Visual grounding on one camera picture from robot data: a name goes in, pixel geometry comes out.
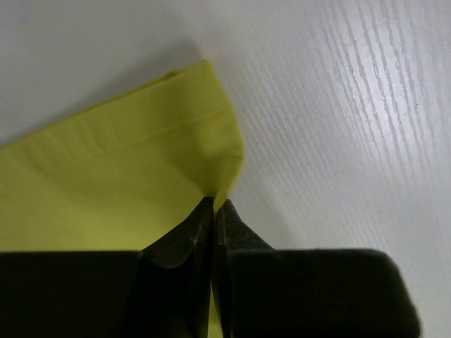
stitching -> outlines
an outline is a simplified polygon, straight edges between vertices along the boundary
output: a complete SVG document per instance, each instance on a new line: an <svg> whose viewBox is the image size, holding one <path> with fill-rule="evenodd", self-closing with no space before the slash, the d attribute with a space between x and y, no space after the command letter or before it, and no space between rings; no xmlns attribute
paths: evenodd
<svg viewBox="0 0 451 338"><path fill-rule="evenodd" d="M117 143L117 144L114 144L112 146L103 146L103 147L100 147L99 149L96 149L96 150L91 151L91 152L87 152L87 153L85 153L83 155L80 155L80 156L74 155L69 161L66 161L64 163L60 163L60 164L54 165L50 169L44 170L44 171L36 173L36 174L37 175L53 175L53 174L57 173L60 169L62 169L64 167L67 167L68 165L70 165L70 164L72 164L72 163L74 163L76 161L83 161L83 160L89 158L90 156L100 155L100 154L104 153L105 151L109 151L109 150L112 150L112 149L119 149L119 148L122 148L124 146L132 146L134 144L139 144L140 142L143 142L143 141L145 141L147 139L151 139L152 137L157 137L157 136L166 134L167 132L172 132L173 130L176 130L179 127L182 127L183 125L186 125L188 123L196 123L196 122L202 121L204 119L210 118L212 116L219 115L219 114L223 113L224 111L226 111L226 110L223 109L223 110L215 111L214 113L209 113L209 114L205 114L205 115L195 116L193 118L185 118L185 119L179 120L177 123L175 123L175 124L173 124L173 125L171 125L169 127L161 128L159 130L155 130L155 131L150 132L148 134L141 135L139 137L131 139L130 141L123 142L123 143ZM11 190L12 188L17 187L18 185L21 185L21 184L27 182L29 179L30 178L25 179L25 180L21 180L21 181L18 181L16 183L13 183L13 184L11 184L9 186L6 186L5 188L0 189L0 193L7 192L7 191Z"/></svg>

yellow cloth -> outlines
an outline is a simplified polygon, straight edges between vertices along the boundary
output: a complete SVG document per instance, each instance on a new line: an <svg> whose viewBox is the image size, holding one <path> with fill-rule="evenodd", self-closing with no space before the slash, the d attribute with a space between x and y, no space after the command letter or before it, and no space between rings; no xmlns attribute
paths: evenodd
<svg viewBox="0 0 451 338"><path fill-rule="evenodd" d="M243 153L210 64L175 70L0 149L0 251L143 249L217 210Z"/></svg>

yellow fabric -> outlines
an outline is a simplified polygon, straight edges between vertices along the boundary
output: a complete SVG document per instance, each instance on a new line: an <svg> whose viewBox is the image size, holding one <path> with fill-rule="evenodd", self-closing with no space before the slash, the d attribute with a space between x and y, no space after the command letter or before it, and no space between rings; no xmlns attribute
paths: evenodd
<svg viewBox="0 0 451 338"><path fill-rule="evenodd" d="M142 249L243 157L210 64L173 71L0 149L0 250Z"/></svg>

white table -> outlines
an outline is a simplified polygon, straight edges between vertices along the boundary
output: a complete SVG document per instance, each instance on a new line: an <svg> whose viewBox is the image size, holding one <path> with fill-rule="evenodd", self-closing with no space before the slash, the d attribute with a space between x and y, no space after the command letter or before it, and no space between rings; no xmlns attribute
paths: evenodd
<svg viewBox="0 0 451 338"><path fill-rule="evenodd" d="M3 0L0 142L209 59L277 247L371 247L451 337L449 1Z"/></svg>

white wooden surface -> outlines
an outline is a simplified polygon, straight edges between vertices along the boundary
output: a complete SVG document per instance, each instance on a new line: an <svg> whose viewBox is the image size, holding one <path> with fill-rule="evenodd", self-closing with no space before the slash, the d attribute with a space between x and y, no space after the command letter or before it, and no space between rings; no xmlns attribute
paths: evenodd
<svg viewBox="0 0 451 338"><path fill-rule="evenodd" d="M277 247L399 264L424 337L451 337L451 3L0 1L0 142L199 58L233 102L232 198Z"/></svg>

